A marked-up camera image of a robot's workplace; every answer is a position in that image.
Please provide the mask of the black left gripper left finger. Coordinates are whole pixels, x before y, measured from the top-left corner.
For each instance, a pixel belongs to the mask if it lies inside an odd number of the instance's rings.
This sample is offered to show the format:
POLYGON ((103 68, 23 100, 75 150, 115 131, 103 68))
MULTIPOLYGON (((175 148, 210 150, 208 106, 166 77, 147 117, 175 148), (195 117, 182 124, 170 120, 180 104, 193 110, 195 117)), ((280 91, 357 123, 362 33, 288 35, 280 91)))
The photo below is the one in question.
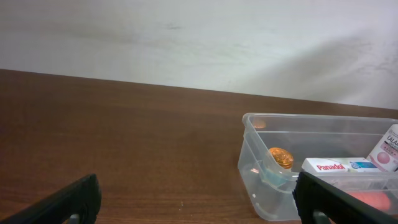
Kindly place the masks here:
POLYGON ((95 223, 100 208, 100 185, 96 174, 89 174, 1 223, 63 223, 72 215, 79 216, 79 223, 95 223))

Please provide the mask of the white Panadol box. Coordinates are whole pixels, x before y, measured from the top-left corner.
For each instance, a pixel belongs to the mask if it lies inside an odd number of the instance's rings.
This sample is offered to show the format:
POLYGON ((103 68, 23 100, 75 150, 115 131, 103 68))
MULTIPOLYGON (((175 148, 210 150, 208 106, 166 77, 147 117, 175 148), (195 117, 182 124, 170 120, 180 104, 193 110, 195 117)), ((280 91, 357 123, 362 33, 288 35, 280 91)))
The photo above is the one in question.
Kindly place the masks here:
POLYGON ((381 171, 363 157, 306 158, 302 164, 302 170, 312 174, 381 171))

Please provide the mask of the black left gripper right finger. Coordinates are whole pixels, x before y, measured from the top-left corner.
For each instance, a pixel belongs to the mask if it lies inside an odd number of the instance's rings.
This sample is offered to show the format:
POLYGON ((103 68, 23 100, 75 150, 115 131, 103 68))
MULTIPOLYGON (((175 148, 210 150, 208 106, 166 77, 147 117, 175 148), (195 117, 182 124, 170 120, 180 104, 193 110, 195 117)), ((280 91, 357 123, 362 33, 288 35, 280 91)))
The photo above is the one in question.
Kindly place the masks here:
POLYGON ((397 224, 397 219, 318 177, 300 172, 292 195, 303 224, 397 224))

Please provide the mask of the clear plastic container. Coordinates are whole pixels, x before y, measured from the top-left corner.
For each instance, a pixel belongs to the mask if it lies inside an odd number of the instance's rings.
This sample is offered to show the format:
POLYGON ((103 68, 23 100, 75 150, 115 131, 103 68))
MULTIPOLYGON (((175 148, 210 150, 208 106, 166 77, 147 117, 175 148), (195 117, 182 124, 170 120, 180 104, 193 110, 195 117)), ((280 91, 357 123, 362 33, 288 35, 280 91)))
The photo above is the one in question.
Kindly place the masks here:
POLYGON ((299 220, 292 192, 306 158, 366 157, 397 120, 354 116, 247 113, 238 161, 256 213, 267 221, 299 220), (294 157, 291 170, 279 167, 268 153, 279 147, 294 157), (274 187, 262 181, 266 164, 286 183, 274 187))

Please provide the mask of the orange effervescent tablet tube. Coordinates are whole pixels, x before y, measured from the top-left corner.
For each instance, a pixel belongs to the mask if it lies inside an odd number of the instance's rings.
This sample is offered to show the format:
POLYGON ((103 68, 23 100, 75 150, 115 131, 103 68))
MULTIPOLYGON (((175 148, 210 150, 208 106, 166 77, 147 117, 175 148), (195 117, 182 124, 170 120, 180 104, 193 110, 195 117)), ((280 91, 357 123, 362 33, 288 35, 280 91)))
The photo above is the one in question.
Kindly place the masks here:
POLYGON ((347 194, 381 211, 388 211, 391 207, 391 201, 384 192, 352 191, 347 194))

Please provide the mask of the gold lid small jar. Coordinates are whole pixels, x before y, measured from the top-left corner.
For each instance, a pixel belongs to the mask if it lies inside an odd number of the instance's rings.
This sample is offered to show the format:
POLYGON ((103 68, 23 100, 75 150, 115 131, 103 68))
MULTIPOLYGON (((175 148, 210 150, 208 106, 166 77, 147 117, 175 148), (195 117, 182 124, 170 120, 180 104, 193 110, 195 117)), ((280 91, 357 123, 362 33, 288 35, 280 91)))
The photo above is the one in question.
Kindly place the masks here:
MULTIPOLYGON (((285 170, 291 170, 294 164, 294 157, 289 151, 279 147, 272 147, 269 148, 268 153, 279 167, 285 170)), ((270 168, 266 164, 265 159, 262 161, 262 167, 264 168, 264 172, 262 174, 263 182, 273 185, 274 187, 280 187, 286 183, 286 180, 280 174, 277 174, 275 169, 270 168)))

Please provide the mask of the white spray bottle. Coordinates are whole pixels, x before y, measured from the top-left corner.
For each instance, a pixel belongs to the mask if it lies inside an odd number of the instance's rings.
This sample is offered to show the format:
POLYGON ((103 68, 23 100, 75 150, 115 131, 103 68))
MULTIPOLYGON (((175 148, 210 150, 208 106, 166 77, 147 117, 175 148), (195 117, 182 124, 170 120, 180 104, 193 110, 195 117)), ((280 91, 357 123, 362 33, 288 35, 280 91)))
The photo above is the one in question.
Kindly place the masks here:
POLYGON ((393 124, 367 156, 383 172, 397 171, 397 124, 393 124))

